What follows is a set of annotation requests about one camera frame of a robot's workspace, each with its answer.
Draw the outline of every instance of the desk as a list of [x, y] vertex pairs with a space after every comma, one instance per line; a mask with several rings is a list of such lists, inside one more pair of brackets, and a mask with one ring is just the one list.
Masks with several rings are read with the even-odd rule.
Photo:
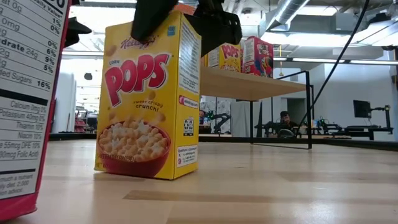
[[[302, 139], [308, 138], [306, 134], [300, 136]], [[313, 139], [352, 139], [351, 136], [332, 136], [332, 135], [323, 135], [323, 134], [313, 134]]]
[[199, 124], [199, 134], [211, 134], [210, 124]]
[[374, 141], [375, 132], [391, 133], [392, 130], [393, 128], [368, 128], [368, 131], [365, 131], [365, 128], [345, 128], [344, 131], [340, 131], [335, 134], [342, 134], [351, 137], [366, 137], [369, 138], [369, 140]]
[[199, 137], [232, 137], [232, 134], [199, 134]]

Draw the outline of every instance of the kellogg's logo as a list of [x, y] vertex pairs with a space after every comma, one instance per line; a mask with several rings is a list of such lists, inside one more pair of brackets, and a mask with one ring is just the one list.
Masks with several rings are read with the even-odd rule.
[[121, 42], [120, 48], [121, 49], [127, 49], [130, 47], [138, 47], [140, 49], [144, 49], [148, 47], [150, 44], [154, 43], [156, 40], [156, 36], [149, 37], [149, 39], [144, 43], [140, 43], [138, 40], [134, 40], [133, 38], [129, 37], [128, 39], [125, 39], [124, 41]]
[[229, 57], [239, 58], [239, 49], [231, 46], [231, 45], [222, 45], [221, 49], [223, 50], [224, 58], [228, 59]]
[[170, 54], [158, 54], [155, 57], [144, 54], [138, 57], [137, 63], [133, 60], [125, 60], [120, 67], [109, 68], [104, 77], [112, 107], [121, 103], [119, 92], [145, 91], [146, 80], [148, 80], [145, 82], [148, 88], [162, 87], [168, 76], [166, 66], [169, 58]]

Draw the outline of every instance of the shelf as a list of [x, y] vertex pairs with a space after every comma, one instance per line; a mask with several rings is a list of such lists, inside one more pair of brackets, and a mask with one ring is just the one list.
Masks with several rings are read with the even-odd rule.
[[200, 75], [200, 94], [203, 96], [254, 101], [305, 91], [304, 84], [217, 68], [202, 67]]

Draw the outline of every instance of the red bowl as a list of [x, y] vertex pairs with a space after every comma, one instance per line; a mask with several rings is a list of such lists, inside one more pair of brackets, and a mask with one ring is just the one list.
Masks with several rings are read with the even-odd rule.
[[98, 143], [98, 138], [99, 136], [101, 136], [102, 132], [105, 130], [104, 129], [101, 132], [101, 134], [99, 134], [97, 137], [97, 145], [101, 149], [98, 153], [99, 157], [102, 160], [105, 171], [112, 174], [132, 175], [135, 177], [155, 177], [156, 174], [163, 168], [164, 164], [166, 163], [167, 157], [169, 156], [170, 152], [171, 140], [169, 135], [160, 128], [156, 126], [151, 126], [151, 127], [157, 128], [159, 130], [159, 133], [162, 134], [163, 138], [167, 139], [167, 148], [163, 155], [159, 156], [156, 159], [144, 162], [130, 162], [130, 161], [112, 159], [106, 156], [106, 154], [103, 154], [102, 153], [103, 149]]

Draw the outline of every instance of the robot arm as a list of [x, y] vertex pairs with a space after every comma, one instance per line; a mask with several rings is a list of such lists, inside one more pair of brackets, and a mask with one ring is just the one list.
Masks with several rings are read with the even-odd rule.
[[215, 119], [215, 120], [217, 120], [218, 118], [221, 118], [221, 121], [218, 122], [218, 123], [214, 126], [214, 133], [216, 133], [216, 134], [220, 134], [220, 133], [221, 133], [221, 126], [222, 126], [225, 122], [227, 122], [227, 120], [231, 119], [231, 115], [226, 114], [226, 113], [214, 115], [214, 119]]
[[[185, 15], [193, 28], [202, 36], [201, 56], [223, 43], [239, 44], [242, 28], [239, 17], [224, 12], [224, 0], [198, 0], [199, 5], [193, 14]], [[137, 0], [131, 37], [145, 42], [169, 12], [178, 4], [177, 0]]]

